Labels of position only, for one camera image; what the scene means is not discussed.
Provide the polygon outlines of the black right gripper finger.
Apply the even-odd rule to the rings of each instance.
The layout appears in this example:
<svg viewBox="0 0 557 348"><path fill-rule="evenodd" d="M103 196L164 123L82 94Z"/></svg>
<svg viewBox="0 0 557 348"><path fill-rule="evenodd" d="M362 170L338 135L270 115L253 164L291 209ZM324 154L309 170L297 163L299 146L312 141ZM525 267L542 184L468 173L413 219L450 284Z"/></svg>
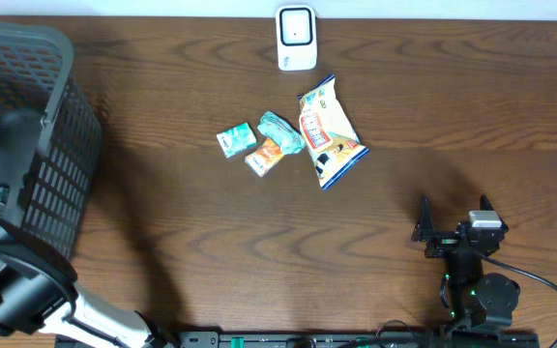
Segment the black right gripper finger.
<svg viewBox="0 0 557 348"><path fill-rule="evenodd" d="M434 237L434 223L431 216L428 199L423 195L420 200L420 212L414 227L411 241L425 242Z"/></svg>
<svg viewBox="0 0 557 348"><path fill-rule="evenodd" d="M480 197L480 210L495 211L492 204L490 203L489 199L487 198L487 196L485 194L483 194ZM500 216L499 216L499 218L502 220L502 226L500 228L497 228L497 229L508 231L509 230L508 225L503 221L503 219Z"/></svg>

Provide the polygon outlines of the yellow chips snack bag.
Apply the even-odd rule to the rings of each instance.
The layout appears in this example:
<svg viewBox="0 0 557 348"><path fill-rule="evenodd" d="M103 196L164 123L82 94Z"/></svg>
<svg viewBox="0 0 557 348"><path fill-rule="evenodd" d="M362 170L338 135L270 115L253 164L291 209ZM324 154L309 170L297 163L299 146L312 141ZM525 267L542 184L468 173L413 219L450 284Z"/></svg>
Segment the yellow chips snack bag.
<svg viewBox="0 0 557 348"><path fill-rule="evenodd" d="M338 101L336 77L328 75L299 97L299 128L319 185L330 189L369 153Z"/></svg>

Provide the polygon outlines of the teal wrapper packet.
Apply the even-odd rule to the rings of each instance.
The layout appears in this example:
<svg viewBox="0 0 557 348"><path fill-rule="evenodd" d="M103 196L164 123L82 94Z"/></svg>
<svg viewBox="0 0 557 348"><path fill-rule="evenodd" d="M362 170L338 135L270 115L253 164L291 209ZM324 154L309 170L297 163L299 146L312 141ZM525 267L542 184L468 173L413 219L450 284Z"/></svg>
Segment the teal wrapper packet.
<svg viewBox="0 0 557 348"><path fill-rule="evenodd" d="M272 111L266 111L262 115L257 129L273 140L285 155L298 154L306 146L301 134Z"/></svg>

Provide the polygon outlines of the orange tissue pack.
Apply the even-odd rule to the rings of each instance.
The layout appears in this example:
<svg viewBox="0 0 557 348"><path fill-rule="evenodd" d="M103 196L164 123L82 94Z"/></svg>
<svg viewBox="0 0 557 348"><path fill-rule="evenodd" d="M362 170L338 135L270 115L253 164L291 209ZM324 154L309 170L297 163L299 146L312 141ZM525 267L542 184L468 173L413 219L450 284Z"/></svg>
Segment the orange tissue pack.
<svg viewBox="0 0 557 348"><path fill-rule="evenodd" d="M265 176L284 157L279 145L271 138L245 157L245 163L259 177Z"/></svg>

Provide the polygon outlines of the teal tissue pack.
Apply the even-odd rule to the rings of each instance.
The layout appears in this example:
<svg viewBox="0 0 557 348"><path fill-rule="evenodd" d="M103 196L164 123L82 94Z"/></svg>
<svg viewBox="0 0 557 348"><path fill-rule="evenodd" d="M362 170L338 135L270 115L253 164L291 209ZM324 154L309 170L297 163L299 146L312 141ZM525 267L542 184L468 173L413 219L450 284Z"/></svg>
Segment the teal tissue pack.
<svg viewBox="0 0 557 348"><path fill-rule="evenodd" d="M248 123L218 133L217 141L227 159L253 148L257 144L256 136Z"/></svg>

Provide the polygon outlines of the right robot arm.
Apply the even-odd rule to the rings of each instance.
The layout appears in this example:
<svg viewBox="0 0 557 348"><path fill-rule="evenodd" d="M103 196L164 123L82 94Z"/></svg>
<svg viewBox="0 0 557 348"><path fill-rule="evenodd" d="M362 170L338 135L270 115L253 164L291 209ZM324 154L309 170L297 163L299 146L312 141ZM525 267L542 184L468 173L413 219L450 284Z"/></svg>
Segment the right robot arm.
<svg viewBox="0 0 557 348"><path fill-rule="evenodd" d="M513 322L518 305L519 285L505 275L484 272L484 259L497 251L509 231L486 196L480 208L454 230L434 226L426 197L421 198L420 213L411 240L425 243L425 257L445 262L440 287L444 307L451 311L452 322L441 335L459 334L498 336Z"/></svg>

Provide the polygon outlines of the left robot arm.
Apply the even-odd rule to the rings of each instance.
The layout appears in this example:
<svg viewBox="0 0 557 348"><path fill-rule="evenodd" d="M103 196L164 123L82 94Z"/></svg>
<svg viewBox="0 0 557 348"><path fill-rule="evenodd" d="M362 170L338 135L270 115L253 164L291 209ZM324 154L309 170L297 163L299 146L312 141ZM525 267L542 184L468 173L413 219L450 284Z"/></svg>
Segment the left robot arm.
<svg viewBox="0 0 557 348"><path fill-rule="evenodd" d="M57 334L89 347L179 346L142 314L87 292L66 257L12 222L42 131L42 117L33 110L0 119L0 184L10 190L0 215L0 335Z"/></svg>

